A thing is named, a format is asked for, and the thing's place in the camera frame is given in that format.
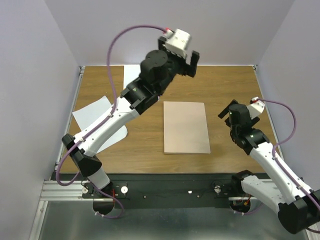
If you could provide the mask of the beige file folder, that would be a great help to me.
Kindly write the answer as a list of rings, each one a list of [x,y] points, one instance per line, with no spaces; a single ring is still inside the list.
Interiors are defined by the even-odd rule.
[[[165,101],[163,133],[166,154],[211,153],[203,102]]]

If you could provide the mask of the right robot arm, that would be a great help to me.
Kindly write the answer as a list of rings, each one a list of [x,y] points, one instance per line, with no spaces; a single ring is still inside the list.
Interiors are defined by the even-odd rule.
[[[230,128],[232,141],[263,168],[275,184],[267,185],[254,173],[243,170],[231,177],[230,191],[255,197],[276,213],[291,234],[311,230],[320,221],[320,192],[313,190],[284,162],[268,137],[254,125],[265,110],[266,100],[254,97],[249,105],[232,100],[218,114]]]

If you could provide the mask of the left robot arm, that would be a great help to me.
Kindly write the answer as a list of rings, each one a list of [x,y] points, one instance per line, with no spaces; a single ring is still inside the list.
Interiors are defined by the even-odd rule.
[[[99,197],[112,192],[111,180],[96,157],[99,148],[126,123],[154,105],[176,75],[195,76],[200,54],[193,51],[190,63],[186,62],[190,41],[190,36],[160,37],[158,48],[140,63],[139,76],[127,85],[114,104],[86,129],[63,136],[66,154]]]

